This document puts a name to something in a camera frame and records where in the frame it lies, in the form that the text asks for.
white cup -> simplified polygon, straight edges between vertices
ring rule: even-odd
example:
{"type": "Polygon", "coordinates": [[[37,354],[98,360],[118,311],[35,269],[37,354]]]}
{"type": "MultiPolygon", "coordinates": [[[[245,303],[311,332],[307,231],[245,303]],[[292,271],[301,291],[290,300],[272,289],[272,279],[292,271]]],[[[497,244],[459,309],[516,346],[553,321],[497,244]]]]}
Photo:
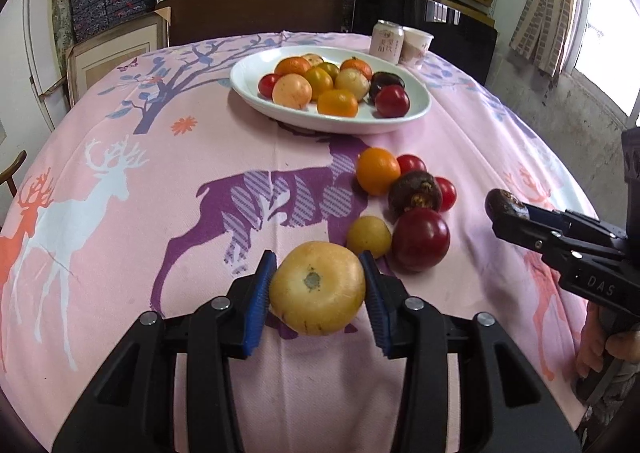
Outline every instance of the white cup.
{"type": "Polygon", "coordinates": [[[433,35],[413,27],[404,27],[404,43],[400,62],[407,67],[420,68],[429,50],[433,35]]]}

white deer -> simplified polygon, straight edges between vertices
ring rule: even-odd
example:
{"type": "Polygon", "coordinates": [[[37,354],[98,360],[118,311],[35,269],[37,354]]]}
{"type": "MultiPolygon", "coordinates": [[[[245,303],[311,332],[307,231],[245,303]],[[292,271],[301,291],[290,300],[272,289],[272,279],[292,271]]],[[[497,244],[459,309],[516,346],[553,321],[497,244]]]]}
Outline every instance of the white deer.
{"type": "Polygon", "coordinates": [[[18,306],[17,286],[22,263],[35,247],[43,249],[52,258],[53,262],[49,277],[42,287],[34,336],[38,343],[42,343],[42,334],[40,332],[42,306],[44,299],[49,294],[51,284],[56,279],[56,276],[60,275],[60,312],[64,348],[72,370],[78,370],[78,367],[71,354],[66,314],[69,304],[69,274],[72,274],[69,269],[71,257],[77,250],[82,249],[86,241],[100,225],[107,211],[109,199],[114,196],[121,201],[125,201],[129,197],[125,170],[139,168],[148,160],[142,160],[145,151],[138,149],[138,143],[129,152],[126,152],[127,143],[128,136],[123,141],[112,144],[110,149],[104,151],[104,160],[99,165],[95,164],[91,158],[91,150],[96,144],[99,144],[99,141],[93,140],[86,145],[84,158],[87,166],[96,172],[95,177],[98,178],[98,182],[86,199],[53,202],[46,210],[42,211],[36,223],[35,234],[26,243],[18,268],[15,271],[15,279],[11,291],[11,305],[15,306],[16,318],[18,324],[20,324],[22,318],[18,306]]]}

brown wooden headboard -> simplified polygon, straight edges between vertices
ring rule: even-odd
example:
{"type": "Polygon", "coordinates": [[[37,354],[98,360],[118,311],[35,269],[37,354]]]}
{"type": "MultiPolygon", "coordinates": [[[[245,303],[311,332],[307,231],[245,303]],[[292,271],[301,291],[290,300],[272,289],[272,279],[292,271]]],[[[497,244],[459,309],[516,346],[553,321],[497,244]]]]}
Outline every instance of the brown wooden headboard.
{"type": "Polygon", "coordinates": [[[339,32],[344,0],[164,0],[170,45],[258,32],[339,32]]]}

red tomato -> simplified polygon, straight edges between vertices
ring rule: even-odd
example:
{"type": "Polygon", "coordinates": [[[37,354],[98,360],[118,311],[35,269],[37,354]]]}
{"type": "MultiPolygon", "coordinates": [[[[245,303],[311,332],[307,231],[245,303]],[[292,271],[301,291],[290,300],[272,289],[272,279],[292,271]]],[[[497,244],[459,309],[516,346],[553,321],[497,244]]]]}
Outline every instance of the red tomato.
{"type": "Polygon", "coordinates": [[[422,172],[427,171],[427,165],[420,157],[405,154],[404,156],[398,157],[397,161],[400,165],[400,175],[404,175],[407,172],[414,172],[415,170],[422,172]]]}
{"type": "Polygon", "coordinates": [[[440,191],[442,191],[442,205],[440,206],[440,212],[449,211],[458,199],[456,187],[450,180],[447,180],[444,177],[436,177],[436,182],[438,183],[438,186],[440,186],[440,191]]]}
{"type": "Polygon", "coordinates": [[[429,208],[414,208],[398,219],[391,252],[405,269],[425,271],[442,261],[450,241],[449,226],[439,213],[429,208]]]}
{"type": "Polygon", "coordinates": [[[258,92],[264,97],[271,99],[271,96],[273,96],[273,87],[275,87],[276,81],[281,77],[279,74],[262,76],[258,82],[258,92]]]}
{"type": "Polygon", "coordinates": [[[389,85],[376,94],[376,108],[384,118],[401,118],[408,111],[411,102],[400,85],[389,85]]]}

tablecloth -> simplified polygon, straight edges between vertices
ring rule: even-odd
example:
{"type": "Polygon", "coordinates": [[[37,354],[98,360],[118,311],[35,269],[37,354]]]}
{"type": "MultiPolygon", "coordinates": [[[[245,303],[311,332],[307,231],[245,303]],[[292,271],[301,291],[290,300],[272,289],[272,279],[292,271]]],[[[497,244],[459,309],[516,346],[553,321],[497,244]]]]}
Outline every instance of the tablecloth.
{"type": "MultiPolygon", "coordinates": [[[[0,385],[24,422],[50,448],[143,311],[192,312],[252,271],[264,249],[283,259],[307,240],[344,243],[352,221],[385,208],[352,186],[357,156],[379,146],[422,157],[458,188],[445,215],[450,251],[425,273],[399,274],[409,293],[450,315],[493,313],[577,425],[584,408],[571,382],[586,304],[558,289],[540,255],[495,238],[483,208],[490,189],[505,188],[594,215],[564,165],[495,96],[431,53],[414,72],[432,108],[406,128],[360,138],[281,126],[228,77],[243,56],[287,45],[356,54],[369,38],[281,32],[144,54],[95,84],[47,141],[0,237],[0,385]]],[[[375,347],[364,308],[328,337],[269,325],[254,356],[232,364],[246,450],[388,451],[404,364],[375,347]]],[[[182,358],[177,383],[185,451],[182,358]]]]}

